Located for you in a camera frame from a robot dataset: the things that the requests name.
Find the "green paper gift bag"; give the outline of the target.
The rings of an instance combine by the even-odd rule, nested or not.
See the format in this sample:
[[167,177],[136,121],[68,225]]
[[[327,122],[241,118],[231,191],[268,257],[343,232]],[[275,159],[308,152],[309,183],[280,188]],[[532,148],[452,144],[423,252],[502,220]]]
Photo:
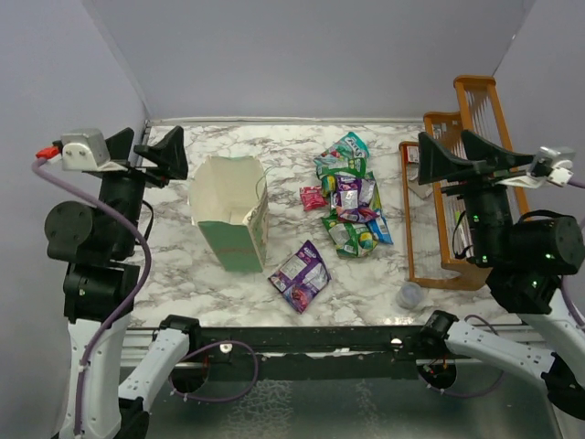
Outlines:
[[254,156],[209,156],[191,180],[192,223],[227,272],[264,270],[269,234],[266,176]]

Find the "teal Fox's candy bag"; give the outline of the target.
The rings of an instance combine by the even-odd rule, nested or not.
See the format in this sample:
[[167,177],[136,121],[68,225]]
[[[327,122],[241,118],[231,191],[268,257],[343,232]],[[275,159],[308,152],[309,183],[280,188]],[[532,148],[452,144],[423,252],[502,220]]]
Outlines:
[[335,160],[364,158],[370,153],[366,143],[354,132],[349,132],[314,158],[316,165],[325,165]]

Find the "blue snack packet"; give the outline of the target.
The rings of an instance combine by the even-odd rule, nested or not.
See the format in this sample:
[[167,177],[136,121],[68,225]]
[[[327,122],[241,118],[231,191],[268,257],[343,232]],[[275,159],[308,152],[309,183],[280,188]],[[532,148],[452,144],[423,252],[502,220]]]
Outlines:
[[377,242],[388,245],[393,244],[393,240],[388,229],[387,220],[382,214],[369,221],[367,226]]

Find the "yellow green Fox's candy bag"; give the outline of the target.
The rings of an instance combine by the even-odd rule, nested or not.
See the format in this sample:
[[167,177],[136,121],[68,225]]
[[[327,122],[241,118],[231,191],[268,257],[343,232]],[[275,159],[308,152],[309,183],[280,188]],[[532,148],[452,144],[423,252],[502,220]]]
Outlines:
[[321,178],[321,192],[327,196],[335,192],[337,188],[337,175],[325,175]]

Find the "green white snack bag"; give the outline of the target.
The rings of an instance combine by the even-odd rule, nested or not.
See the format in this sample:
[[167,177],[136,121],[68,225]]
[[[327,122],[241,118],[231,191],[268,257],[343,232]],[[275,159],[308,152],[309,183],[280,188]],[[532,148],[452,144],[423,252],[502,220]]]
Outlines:
[[365,158],[340,158],[320,161],[316,165],[316,176],[322,179],[327,176],[343,175],[361,178],[367,172]]

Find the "green orange Fox's candy bag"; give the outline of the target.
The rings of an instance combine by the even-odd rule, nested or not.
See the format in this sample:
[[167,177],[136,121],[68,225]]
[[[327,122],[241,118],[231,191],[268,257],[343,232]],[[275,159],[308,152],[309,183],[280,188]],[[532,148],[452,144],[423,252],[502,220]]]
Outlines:
[[321,221],[339,257],[362,258],[378,246],[378,242],[365,224],[343,222],[336,215],[323,217]]

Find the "pink red candy packet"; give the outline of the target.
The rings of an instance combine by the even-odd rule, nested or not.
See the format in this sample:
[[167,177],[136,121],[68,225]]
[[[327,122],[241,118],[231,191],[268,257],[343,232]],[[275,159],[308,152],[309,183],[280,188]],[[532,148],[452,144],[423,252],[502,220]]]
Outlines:
[[319,186],[301,187],[299,192],[304,211],[320,209],[327,205],[322,189]]

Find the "purple Fox's candy bag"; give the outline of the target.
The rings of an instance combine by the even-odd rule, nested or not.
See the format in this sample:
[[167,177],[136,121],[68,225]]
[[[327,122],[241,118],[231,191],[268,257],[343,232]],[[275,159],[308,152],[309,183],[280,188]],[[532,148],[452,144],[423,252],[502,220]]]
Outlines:
[[380,216],[373,208],[377,182],[371,172],[364,177],[335,177],[335,214],[344,222],[365,224]]

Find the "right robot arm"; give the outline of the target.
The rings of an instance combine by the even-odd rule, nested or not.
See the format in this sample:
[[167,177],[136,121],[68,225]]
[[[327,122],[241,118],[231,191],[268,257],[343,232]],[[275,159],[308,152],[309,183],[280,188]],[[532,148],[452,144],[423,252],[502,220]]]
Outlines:
[[584,239],[578,221],[546,209],[514,219],[510,187],[557,187],[571,182],[574,152],[541,147],[519,154],[464,130],[464,156],[457,156],[430,134],[419,139],[421,184],[440,183],[445,195],[464,204],[471,247],[463,258],[488,270],[492,297],[505,311],[529,324],[547,342],[532,348],[483,331],[436,311],[420,331],[429,357],[465,356],[534,381],[564,413],[584,416],[584,318],[564,297],[562,281],[578,273]]

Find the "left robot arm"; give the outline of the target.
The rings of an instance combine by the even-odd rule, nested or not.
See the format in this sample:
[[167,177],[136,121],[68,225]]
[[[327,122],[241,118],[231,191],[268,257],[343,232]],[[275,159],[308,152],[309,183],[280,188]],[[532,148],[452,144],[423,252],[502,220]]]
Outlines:
[[145,437],[156,395],[176,364],[195,359],[202,348],[196,319],[169,316],[133,372],[120,376],[134,298],[152,267],[130,263],[135,248],[147,244],[138,229],[144,191],[183,180],[188,171],[181,127],[154,145],[136,145],[133,138],[129,128],[111,137],[80,129],[39,151],[33,165],[54,185],[59,179],[46,170],[52,163],[101,182],[97,196],[65,184],[71,200],[55,206],[44,226],[48,257],[67,264],[63,292],[71,367],[61,438]]

